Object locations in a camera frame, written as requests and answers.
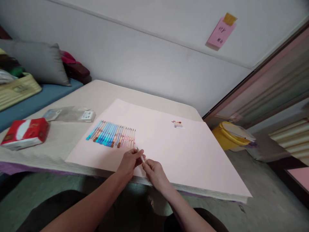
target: person's right hand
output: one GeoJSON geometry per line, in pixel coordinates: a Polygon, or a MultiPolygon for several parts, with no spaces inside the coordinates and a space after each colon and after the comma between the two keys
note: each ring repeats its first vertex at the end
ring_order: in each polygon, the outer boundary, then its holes
{"type": "Polygon", "coordinates": [[[159,162],[148,159],[145,163],[142,163],[142,167],[147,174],[147,178],[162,195],[173,188],[159,162]]]}

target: gray pillow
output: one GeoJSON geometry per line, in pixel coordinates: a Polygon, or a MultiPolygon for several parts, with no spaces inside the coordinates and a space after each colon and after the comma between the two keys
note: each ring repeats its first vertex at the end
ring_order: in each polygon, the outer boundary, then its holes
{"type": "Polygon", "coordinates": [[[38,83],[71,86],[58,44],[0,39],[0,48],[17,59],[38,83]]]}

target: concrete floor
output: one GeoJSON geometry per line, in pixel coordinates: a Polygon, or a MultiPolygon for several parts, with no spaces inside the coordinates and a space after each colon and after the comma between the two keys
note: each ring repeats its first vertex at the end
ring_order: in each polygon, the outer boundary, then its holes
{"type": "MultiPolygon", "coordinates": [[[[265,163],[252,159],[246,151],[227,151],[226,154],[253,198],[243,205],[214,198],[184,196],[192,207],[207,209],[219,218],[230,232],[309,231],[309,211],[265,163]]],[[[102,182],[102,179],[84,176],[30,174],[0,202],[1,231],[15,231],[33,208],[61,191],[75,189],[90,193],[102,182]]],[[[116,201],[117,207],[111,209],[117,211],[118,223],[114,224],[117,231],[138,231],[140,227],[138,223],[132,222],[132,217],[138,214],[137,205],[148,190],[140,184],[127,185],[116,201]]],[[[171,213],[169,205],[157,198],[154,208],[160,214],[171,213]]],[[[164,217],[158,217],[158,221],[157,231],[162,227],[164,217]]]]}

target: red tissue pack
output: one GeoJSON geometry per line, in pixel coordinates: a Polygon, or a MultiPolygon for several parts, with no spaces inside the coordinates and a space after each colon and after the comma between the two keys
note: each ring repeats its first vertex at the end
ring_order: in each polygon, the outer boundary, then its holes
{"type": "Polygon", "coordinates": [[[45,118],[16,120],[12,123],[1,146],[9,150],[19,150],[45,142],[49,123],[45,118]]]}

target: yellow bucket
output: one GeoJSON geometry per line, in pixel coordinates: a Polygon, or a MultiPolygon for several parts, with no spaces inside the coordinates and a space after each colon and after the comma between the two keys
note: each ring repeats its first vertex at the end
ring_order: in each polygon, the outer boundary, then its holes
{"type": "Polygon", "coordinates": [[[234,124],[225,121],[221,122],[215,129],[212,130],[213,135],[215,136],[223,150],[229,150],[238,146],[245,146],[250,143],[249,140],[237,137],[230,133],[230,129],[233,127],[235,127],[235,129],[237,128],[237,130],[240,129],[238,126],[235,126],[234,124]]]}

